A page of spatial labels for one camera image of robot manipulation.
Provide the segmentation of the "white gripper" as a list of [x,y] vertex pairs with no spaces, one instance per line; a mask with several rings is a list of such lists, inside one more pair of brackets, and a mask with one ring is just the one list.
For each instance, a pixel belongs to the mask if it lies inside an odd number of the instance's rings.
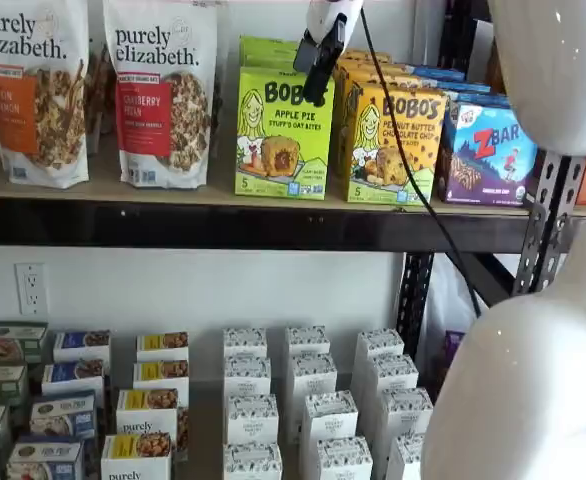
[[337,60],[350,41],[363,0],[316,0],[309,3],[307,28],[301,40],[304,94],[326,91]]

